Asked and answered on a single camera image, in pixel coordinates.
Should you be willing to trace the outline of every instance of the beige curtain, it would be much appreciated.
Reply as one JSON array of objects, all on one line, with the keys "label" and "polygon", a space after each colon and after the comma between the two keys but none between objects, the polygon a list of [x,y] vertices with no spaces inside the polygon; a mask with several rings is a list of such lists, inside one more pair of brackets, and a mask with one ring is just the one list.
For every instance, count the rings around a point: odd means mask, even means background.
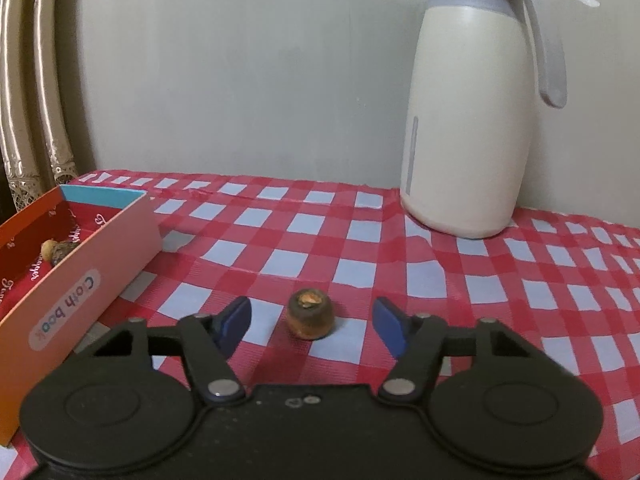
[{"label": "beige curtain", "polygon": [[0,0],[0,150],[17,210],[77,176],[58,91],[55,0]]}]

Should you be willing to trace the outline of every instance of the metal screw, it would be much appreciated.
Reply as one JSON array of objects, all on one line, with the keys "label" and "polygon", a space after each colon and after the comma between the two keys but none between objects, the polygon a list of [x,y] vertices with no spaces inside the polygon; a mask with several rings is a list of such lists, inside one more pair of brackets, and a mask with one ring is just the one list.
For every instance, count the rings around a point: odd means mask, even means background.
[{"label": "metal screw", "polygon": [[300,397],[293,397],[292,399],[285,400],[284,404],[285,406],[289,406],[290,408],[301,408],[302,399],[300,399]]},{"label": "metal screw", "polygon": [[409,379],[389,379],[382,387],[393,396],[409,395],[415,390],[415,384]]},{"label": "metal screw", "polygon": [[210,382],[207,388],[216,397],[229,397],[240,389],[240,384],[231,379],[218,379]]},{"label": "metal screw", "polygon": [[304,400],[306,404],[320,404],[322,399],[317,395],[308,395],[302,400]]}]

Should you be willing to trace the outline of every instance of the white thermos jug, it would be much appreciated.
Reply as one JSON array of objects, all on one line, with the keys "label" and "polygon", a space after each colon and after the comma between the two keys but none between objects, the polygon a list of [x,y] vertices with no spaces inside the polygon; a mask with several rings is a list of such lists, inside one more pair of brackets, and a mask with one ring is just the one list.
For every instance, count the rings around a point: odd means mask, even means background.
[{"label": "white thermos jug", "polygon": [[564,52],[544,0],[428,0],[400,191],[404,208],[438,231],[485,238],[510,221],[536,124],[526,15],[540,96],[562,108]]}]

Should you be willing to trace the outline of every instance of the orange box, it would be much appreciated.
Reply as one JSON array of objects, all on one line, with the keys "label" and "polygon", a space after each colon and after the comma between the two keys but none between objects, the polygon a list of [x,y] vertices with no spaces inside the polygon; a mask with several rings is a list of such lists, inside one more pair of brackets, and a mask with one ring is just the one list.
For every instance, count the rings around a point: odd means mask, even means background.
[{"label": "orange box", "polygon": [[[69,236],[80,245],[47,268],[41,243]],[[137,190],[59,186],[0,226],[0,316],[2,300],[10,307],[0,320],[0,446],[17,430],[28,391],[161,247],[149,197]]]}]

